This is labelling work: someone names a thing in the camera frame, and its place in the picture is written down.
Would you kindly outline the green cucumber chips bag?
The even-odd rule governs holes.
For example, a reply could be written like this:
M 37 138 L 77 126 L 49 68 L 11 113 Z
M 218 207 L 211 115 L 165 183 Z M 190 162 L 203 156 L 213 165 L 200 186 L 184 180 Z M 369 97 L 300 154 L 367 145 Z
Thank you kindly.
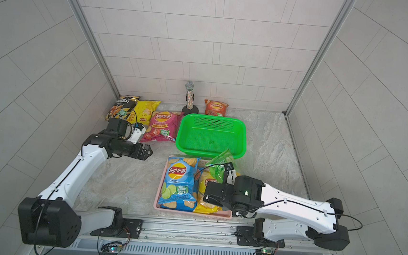
M 224 181 L 227 182 L 228 178 L 224 177 L 224 172 L 225 164 L 229 163 L 232 164 L 233 169 L 236 171 L 236 175 L 239 176 L 241 174 L 241 169 L 235 162 L 234 156 L 228 149 L 220 153 L 218 156 L 212 158 L 206 163 L 205 166 L 209 170 L 211 176 L 214 177 L 218 183 L 222 184 Z

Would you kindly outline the light blue chips bag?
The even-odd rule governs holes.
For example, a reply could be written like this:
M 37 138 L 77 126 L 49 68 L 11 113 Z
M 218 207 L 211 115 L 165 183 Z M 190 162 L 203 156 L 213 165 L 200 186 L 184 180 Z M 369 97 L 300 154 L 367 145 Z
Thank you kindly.
M 169 157 L 157 205 L 161 209 L 193 212 L 197 205 L 195 175 L 200 158 Z

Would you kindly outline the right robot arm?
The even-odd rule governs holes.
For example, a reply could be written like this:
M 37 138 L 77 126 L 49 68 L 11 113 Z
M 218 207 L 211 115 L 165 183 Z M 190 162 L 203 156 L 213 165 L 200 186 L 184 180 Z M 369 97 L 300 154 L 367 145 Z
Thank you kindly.
M 341 251 L 350 243 L 348 228 L 339 223 L 344 213 L 339 199 L 308 200 L 241 175 L 231 184 L 208 184 L 204 201 L 231 211 L 233 216 L 255 216 L 249 231 L 236 232 L 252 246 L 271 247 L 286 239 L 305 239 L 319 248 Z

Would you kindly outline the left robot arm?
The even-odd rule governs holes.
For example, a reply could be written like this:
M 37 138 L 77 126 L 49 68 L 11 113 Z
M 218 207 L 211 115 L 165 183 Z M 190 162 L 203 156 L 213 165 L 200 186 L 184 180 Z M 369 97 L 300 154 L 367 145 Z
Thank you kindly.
M 80 152 L 51 185 L 35 198 L 18 206 L 22 242 L 47 247 L 69 247 L 79 235 L 122 236 L 126 234 L 122 209 L 112 206 L 77 212 L 75 201 L 101 164 L 110 158 L 146 160 L 152 155 L 141 143 L 146 128 L 122 119 L 110 119 L 105 130 L 91 134 Z

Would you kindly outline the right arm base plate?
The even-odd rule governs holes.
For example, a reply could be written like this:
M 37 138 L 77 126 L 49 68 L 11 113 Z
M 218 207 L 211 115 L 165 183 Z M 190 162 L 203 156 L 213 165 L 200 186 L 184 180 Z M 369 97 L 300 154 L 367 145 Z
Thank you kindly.
M 234 235 L 237 238 L 236 241 L 239 246 L 278 249 L 285 248 L 284 240 L 273 242 L 264 238 L 255 238 L 254 227 L 238 226 L 236 227 Z

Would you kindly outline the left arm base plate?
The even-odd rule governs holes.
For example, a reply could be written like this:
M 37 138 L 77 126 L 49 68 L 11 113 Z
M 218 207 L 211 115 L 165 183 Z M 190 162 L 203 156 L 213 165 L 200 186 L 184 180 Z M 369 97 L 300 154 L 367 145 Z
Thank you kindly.
M 115 218 L 111 226 L 94 230 L 90 236 L 137 239 L 142 230 L 143 220 Z

